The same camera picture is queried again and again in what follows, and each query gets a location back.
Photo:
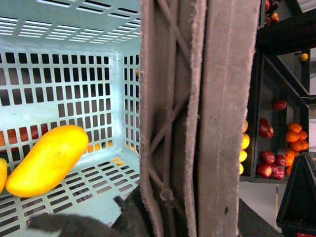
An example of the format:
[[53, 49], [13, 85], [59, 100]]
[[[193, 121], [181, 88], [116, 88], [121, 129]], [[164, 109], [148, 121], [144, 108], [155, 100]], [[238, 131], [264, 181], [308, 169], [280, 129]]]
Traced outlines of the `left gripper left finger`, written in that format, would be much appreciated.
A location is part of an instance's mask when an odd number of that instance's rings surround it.
[[148, 228], [133, 194], [114, 197], [121, 214], [109, 227], [97, 219], [74, 214], [41, 214], [30, 218], [29, 230], [58, 232], [61, 237], [147, 237]]

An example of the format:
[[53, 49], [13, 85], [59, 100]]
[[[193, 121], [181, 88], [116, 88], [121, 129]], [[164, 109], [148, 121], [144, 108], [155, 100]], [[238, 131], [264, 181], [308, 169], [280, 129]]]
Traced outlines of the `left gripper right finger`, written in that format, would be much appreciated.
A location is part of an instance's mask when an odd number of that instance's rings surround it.
[[282, 237], [267, 221], [252, 210], [241, 198], [238, 207], [239, 237]]

